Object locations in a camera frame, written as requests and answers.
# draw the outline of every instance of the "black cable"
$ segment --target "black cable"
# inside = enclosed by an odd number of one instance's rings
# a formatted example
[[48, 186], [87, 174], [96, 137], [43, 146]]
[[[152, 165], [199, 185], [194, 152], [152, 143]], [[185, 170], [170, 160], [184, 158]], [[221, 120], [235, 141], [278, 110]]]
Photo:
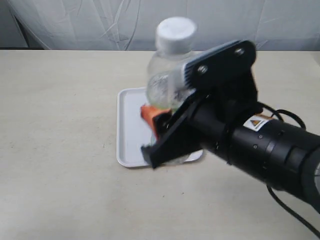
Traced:
[[[287, 110], [283, 110], [283, 109], [279, 109], [279, 110], [275, 110], [272, 107], [265, 107], [267, 105], [264, 104], [264, 108], [266, 108], [267, 110], [269, 110], [270, 112], [272, 112], [272, 117], [276, 116], [280, 121], [284, 122], [283, 118], [280, 116], [280, 114], [284, 114], [287, 115], [288, 117], [292, 118], [293, 120], [295, 120], [302, 129], [306, 129], [306, 125], [304, 123], [304, 121], [302, 121], [302, 119], [300, 117], [298, 117], [296, 114], [287, 111]], [[318, 231], [313, 225], [311, 225], [311, 223], [309, 223], [307, 220], [305, 220], [302, 216], [300, 216], [298, 213], [296, 213], [294, 210], [292, 210], [290, 207], [288, 207], [283, 201], [281, 201], [278, 196], [275, 194], [275, 192], [272, 190], [272, 188], [270, 186], [266, 186], [266, 188], [268, 189], [269, 194], [271, 195], [271, 197], [284, 209], [286, 210], [289, 214], [291, 214], [294, 218], [296, 218], [298, 221], [300, 221], [300, 223], [302, 223], [305, 227], [307, 227], [314, 235], [316, 235], [318, 237], [318, 239], [320, 239], [320, 231]]]

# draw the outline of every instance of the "tabletop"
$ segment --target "tabletop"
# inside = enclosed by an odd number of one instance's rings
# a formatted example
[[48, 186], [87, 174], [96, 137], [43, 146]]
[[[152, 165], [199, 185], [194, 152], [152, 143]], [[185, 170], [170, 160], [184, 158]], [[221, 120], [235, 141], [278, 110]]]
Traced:
[[[218, 157], [127, 169], [117, 94], [152, 52], [0, 51], [0, 239], [311, 240], [266, 187]], [[259, 99], [320, 134], [320, 52], [258, 52]], [[320, 229], [320, 215], [284, 192]]]

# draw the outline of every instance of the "white bottle cap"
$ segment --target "white bottle cap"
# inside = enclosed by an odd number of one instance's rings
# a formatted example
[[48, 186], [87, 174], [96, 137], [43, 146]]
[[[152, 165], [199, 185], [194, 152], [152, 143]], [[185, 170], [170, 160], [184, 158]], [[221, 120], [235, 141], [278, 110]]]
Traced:
[[155, 46], [166, 54], [186, 54], [192, 50], [197, 25], [189, 18], [170, 17], [158, 25]]

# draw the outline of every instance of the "screw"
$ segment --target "screw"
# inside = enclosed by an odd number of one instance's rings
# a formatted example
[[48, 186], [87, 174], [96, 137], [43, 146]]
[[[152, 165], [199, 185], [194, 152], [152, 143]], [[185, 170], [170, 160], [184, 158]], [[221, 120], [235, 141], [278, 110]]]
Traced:
[[198, 73], [200, 75], [205, 74], [208, 71], [208, 66], [206, 65], [201, 65], [200, 67], [198, 67]]
[[245, 50], [243, 48], [237, 48], [235, 51], [234, 51], [235, 55], [237, 56], [241, 56], [242, 54], [245, 53]]

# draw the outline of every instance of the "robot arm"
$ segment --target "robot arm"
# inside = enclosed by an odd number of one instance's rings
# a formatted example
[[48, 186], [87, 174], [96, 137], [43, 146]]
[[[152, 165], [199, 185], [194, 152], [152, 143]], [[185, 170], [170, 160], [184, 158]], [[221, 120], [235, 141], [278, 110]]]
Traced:
[[[195, 92], [174, 113], [152, 117], [156, 144], [142, 146], [153, 168], [206, 149], [276, 190], [320, 213], [320, 136], [307, 132], [293, 113], [258, 101], [251, 67], [255, 45], [234, 41], [205, 51], [172, 71], [177, 87]], [[262, 115], [264, 109], [278, 119]], [[302, 127], [282, 121], [294, 117]]]

